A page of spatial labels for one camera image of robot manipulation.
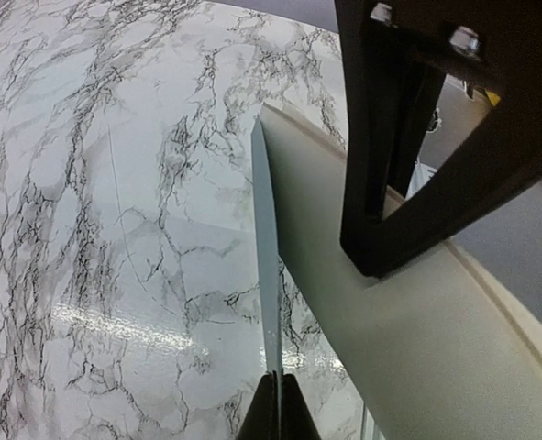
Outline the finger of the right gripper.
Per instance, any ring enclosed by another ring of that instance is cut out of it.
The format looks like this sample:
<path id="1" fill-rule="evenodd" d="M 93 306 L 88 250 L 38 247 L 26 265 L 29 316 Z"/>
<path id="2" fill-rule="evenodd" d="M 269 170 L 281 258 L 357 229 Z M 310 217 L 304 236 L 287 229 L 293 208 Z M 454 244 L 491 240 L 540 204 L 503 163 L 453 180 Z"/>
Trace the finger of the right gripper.
<path id="1" fill-rule="evenodd" d="M 542 1 L 339 1 L 340 244 L 383 277 L 542 180 Z"/>

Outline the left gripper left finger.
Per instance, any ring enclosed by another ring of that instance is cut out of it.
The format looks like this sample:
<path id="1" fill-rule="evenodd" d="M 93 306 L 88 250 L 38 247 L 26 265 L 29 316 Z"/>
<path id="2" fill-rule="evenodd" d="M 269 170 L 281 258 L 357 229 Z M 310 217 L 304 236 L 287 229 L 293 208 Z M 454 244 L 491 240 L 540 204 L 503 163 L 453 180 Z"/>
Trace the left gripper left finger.
<path id="1" fill-rule="evenodd" d="M 275 372 L 260 379 L 237 440 L 279 440 L 280 400 L 278 378 Z"/>

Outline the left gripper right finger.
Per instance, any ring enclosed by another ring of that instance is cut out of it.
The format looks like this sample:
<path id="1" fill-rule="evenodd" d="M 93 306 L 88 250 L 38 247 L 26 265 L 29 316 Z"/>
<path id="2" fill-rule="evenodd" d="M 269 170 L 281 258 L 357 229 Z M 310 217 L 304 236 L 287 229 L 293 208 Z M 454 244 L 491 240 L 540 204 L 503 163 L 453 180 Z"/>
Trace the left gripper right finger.
<path id="1" fill-rule="evenodd" d="M 304 395 L 293 374 L 282 376 L 281 439 L 320 439 Z"/>

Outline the beige letter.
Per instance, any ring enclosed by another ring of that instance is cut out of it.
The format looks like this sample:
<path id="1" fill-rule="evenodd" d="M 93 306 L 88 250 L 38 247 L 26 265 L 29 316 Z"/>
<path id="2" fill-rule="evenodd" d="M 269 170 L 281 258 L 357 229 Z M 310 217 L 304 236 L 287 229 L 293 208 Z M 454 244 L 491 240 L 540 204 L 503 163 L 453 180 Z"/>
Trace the beige letter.
<path id="1" fill-rule="evenodd" d="M 265 104 L 278 252 L 388 439 L 542 439 L 542 324 L 446 241 L 381 280 L 339 244 L 344 151 Z"/>

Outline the blue-grey envelope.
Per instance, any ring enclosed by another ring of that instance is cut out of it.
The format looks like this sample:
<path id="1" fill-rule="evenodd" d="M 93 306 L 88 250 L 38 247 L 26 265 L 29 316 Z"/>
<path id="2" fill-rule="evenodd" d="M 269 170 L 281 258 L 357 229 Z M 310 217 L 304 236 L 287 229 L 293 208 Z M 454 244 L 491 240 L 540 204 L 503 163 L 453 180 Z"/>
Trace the blue-grey envelope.
<path id="1" fill-rule="evenodd" d="M 251 133 L 253 208 L 267 370 L 282 375 L 280 270 L 270 166 L 262 123 Z"/>

